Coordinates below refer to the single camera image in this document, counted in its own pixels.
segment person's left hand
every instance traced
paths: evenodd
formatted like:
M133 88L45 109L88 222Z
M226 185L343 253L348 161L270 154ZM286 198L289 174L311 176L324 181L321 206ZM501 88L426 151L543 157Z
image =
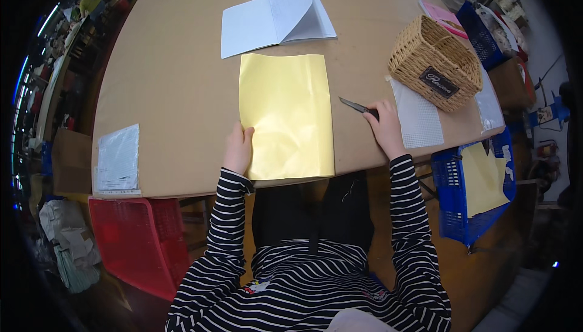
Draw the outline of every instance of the person's left hand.
M254 131L253 127L243 131L241 122L235 122L233 131L227 136L223 168L244 175L251 161L251 138Z

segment striped shirt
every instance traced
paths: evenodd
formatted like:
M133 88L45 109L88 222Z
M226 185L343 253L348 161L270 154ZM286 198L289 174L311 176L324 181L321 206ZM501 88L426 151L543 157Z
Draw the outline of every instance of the striped shirt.
M441 286L437 254L410 155L390 163L393 291L365 272L359 246L321 239L317 255L309 240L282 241L259 248L245 273L243 176L222 169L210 221L208 250L184 277L168 313L167 331L321 331L340 310L356 308L399 331L447 331L448 296Z

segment basket label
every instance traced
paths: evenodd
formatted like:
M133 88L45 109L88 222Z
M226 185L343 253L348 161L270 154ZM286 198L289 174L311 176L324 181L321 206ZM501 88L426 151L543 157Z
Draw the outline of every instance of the basket label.
M425 69L425 71L419 76L419 79L444 98L449 98L459 90L454 83L441 75L439 71L435 70L432 66Z

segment blue plastic basket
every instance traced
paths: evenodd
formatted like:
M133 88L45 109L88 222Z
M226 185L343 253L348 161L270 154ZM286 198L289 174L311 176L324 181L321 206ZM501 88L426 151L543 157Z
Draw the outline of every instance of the blue plastic basket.
M500 51L498 44L480 17L474 11L472 3L466 1L455 15L468 34L478 59L486 71L495 68L508 58Z
M508 208L508 205L514 200L514 196L516 195L516 181L514 176L511 179L510 175L506 174L503 190L509 202L468 219L461 153L463 148L476 143L436 152L431 156L433 182L439 195L440 236L460 241L466 246L474 243L494 224L496 219ZM508 128L504 129L504 132L492 137L492 145L494 147L494 156L497 158L504 157L502 146L508 145L511 160L506 163L506 166L514 173L514 155Z
M53 176L53 144L51 142L43 142L40 150L41 171L42 176Z

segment yellow paper in basket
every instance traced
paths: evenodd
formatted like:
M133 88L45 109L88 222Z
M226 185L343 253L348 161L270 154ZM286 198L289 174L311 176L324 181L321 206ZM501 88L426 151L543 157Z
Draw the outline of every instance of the yellow paper in basket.
M502 186L506 159L492 151L486 155L481 142L462 149L463 178L468 201L468 219L508 203Z
M242 55L239 113L244 128L255 127L249 179L334 175L323 55Z

